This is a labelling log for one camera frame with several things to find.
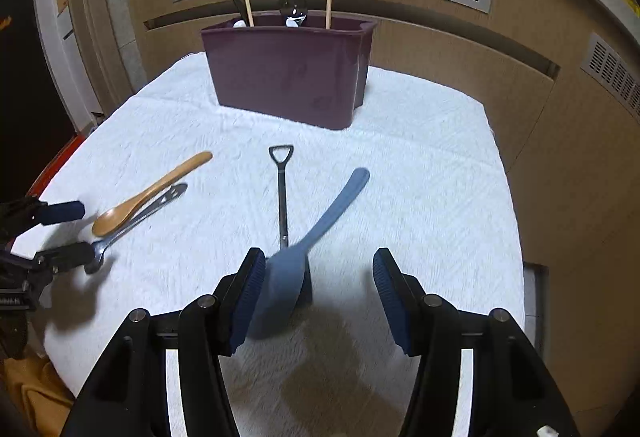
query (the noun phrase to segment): stainless steel spoon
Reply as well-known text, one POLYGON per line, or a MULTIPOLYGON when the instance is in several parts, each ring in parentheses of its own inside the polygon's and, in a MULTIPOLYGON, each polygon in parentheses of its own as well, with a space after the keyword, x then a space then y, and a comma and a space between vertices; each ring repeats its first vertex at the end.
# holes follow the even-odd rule
POLYGON ((91 247, 94 249, 94 260, 91 263, 86 263, 84 265, 84 271, 86 274, 94 274, 98 269, 102 266, 102 261, 104 260, 104 252, 113 242, 118 240, 121 236, 123 236, 127 231, 129 231, 132 227, 137 226, 143 220, 145 220, 149 215, 156 213, 160 208, 166 206, 172 201, 175 201, 180 195, 184 193, 187 189, 187 184, 180 183, 174 186, 171 186, 165 193, 160 195, 158 199, 149 204, 145 209, 140 211, 135 217, 124 223, 121 227, 119 227, 116 231, 114 231, 108 237, 104 237, 103 239, 96 240, 91 244, 91 247))
POLYGON ((280 15, 286 20, 291 18, 298 26, 306 19, 306 0, 278 0, 280 15))

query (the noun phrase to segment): blue spatula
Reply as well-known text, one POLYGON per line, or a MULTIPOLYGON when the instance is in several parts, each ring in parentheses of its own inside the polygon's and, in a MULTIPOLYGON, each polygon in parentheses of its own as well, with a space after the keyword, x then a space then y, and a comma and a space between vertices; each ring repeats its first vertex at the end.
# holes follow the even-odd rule
POLYGON ((287 326, 305 277, 306 255, 335 224, 369 181, 369 170, 356 168, 334 202, 314 227, 292 246, 267 260, 262 290, 249 327, 249 337, 268 338, 287 326))

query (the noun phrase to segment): plastic bin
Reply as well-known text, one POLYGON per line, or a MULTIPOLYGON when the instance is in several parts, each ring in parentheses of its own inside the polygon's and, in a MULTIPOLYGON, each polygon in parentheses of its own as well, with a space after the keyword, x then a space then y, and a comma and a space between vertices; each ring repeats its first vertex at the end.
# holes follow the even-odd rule
POLYGON ((221 105, 340 130, 353 121, 367 81, 377 23, 309 13, 285 27, 277 11, 254 13, 255 27, 237 18, 203 29, 211 78, 221 105))

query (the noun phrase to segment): white tablecloth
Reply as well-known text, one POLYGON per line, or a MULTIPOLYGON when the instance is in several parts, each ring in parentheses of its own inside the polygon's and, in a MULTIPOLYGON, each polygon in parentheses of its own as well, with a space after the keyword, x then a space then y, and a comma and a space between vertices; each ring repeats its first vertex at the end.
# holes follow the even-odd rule
MULTIPOLYGON (((80 199, 88 219, 135 195, 196 152, 175 203, 107 253, 100 273, 56 278, 39 312, 44 346, 74 394, 127 313, 180 309, 212 292, 249 247, 278 249, 276 167, 293 144, 289 236, 316 222, 357 166, 367 187, 310 253, 314 304, 286 334, 250 341, 222 369, 243 436, 394 436, 418 358, 391 337, 371 274, 379 247, 459 309, 501 306, 524 326, 522 257, 507 179, 482 105, 450 88, 370 68, 364 106, 334 132, 220 107, 204 54, 178 61, 118 109, 54 177, 43 200, 80 199)), ((89 220, 36 227, 14 252, 90 240, 89 220)), ((466 435, 472 362, 463 353, 454 434, 466 435)), ((168 353, 174 437, 184 435, 175 353, 168 353)))

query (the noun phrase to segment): screw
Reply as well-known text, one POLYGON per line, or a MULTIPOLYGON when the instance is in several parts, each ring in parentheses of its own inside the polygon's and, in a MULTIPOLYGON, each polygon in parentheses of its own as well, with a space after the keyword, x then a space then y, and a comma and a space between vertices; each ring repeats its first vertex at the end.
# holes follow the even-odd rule
POLYGON ((207 307, 211 307, 216 303, 216 297, 212 294, 203 294, 200 298, 198 298, 198 305, 204 309, 207 307))
POLYGON ((497 319, 498 322, 506 322, 510 316, 504 309, 496 309, 494 310, 494 318, 497 319))
POLYGON ((129 319, 133 323, 138 323, 139 321, 145 319, 145 316, 146 312, 144 309, 133 309, 133 311, 129 313, 129 319))
POLYGON ((424 302, 429 307, 440 307, 442 305, 442 298, 437 294, 428 294, 424 297, 424 302))

